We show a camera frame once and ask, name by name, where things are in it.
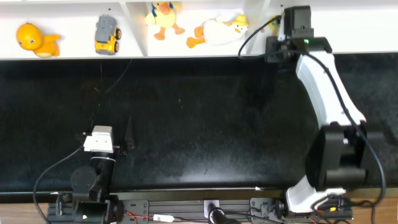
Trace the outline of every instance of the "orange toy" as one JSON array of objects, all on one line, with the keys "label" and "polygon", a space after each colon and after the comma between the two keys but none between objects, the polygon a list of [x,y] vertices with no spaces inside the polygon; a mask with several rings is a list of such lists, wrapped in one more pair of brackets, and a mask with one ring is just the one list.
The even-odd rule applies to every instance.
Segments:
[{"label": "orange toy", "polygon": [[57,34],[44,35],[39,28],[30,23],[25,23],[17,30],[17,40],[20,47],[25,50],[32,50],[33,53],[41,58],[60,55],[55,42],[59,38],[60,36]]}]

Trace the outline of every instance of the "toy truck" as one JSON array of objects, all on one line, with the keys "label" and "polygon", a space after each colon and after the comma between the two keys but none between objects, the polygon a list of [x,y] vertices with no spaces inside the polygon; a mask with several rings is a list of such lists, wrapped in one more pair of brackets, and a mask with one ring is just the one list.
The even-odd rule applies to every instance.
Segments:
[{"label": "toy truck", "polygon": [[116,19],[111,16],[100,16],[95,32],[95,52],[101,55],[114,55],[119,51],[122,32],[116,26]]}]

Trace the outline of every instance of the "toy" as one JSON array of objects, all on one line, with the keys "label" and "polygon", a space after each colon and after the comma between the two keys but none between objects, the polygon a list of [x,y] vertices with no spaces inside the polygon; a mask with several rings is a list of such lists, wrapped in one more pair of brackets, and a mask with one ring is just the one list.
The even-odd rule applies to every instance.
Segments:
[{"label": "toy", "polygon": [[221,45],[227,44],[241,38],[248,31],[249,24],[246,22],[246,16],[239,14],[232,22],[224,22],[222,17],[210,19],[203,26],[196,27],[195,37],[187,39],[189,48],[194,48],[198,44]]},{"label": "toy", "polygon": [[119,51],[117,40],[122,38],[121,30],[116,26],[117,22],[111,16],[99,17],[95,32],[95,52],[101,55],[114,55]]},{"label": "toy", "polygon": [[181,11],[182,6],[178,2],[153,2],[152,12],[150,12],[145,18],[145,23],[150,25],[158,25],[160,27],[159,33],[155,34],[154,37],[158,40],[165,39],[165,31],[167,28],[173,27],[175,34],[183,34],[185,32],[184,28],[179,27],[175,21],[177,16],[174,9]]},{"label": "toy", "polygon": [[20,47],[24,50],[31,50],[38,57],[47,58],[51,56],[59,56],[60,51],[58,49],[56,40],[59,40],[60,36],[55,35],[44,35],[39,28],[30,23],[21,25],[17,30],[17,40]]}]

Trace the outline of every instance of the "black table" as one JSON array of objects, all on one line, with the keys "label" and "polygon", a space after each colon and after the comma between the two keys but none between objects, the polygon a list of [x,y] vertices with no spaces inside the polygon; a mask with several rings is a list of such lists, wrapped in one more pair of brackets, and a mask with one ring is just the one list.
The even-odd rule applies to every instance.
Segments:
[{"label": "black table", "polygon": [[[39,174],[78,146],[95,124],[123,140],[133,119],[136,148],[115,166],[113,192],[149,189],[286,188],[305,174],[317,119],[294,67],[236,58],[0,63],[0,192],[31,192]],[[337,55],[355,105],[387,141],[376,150],[398,185],[398,54]],[[51,170],[39,191],[70,189],[79,152]]]}]

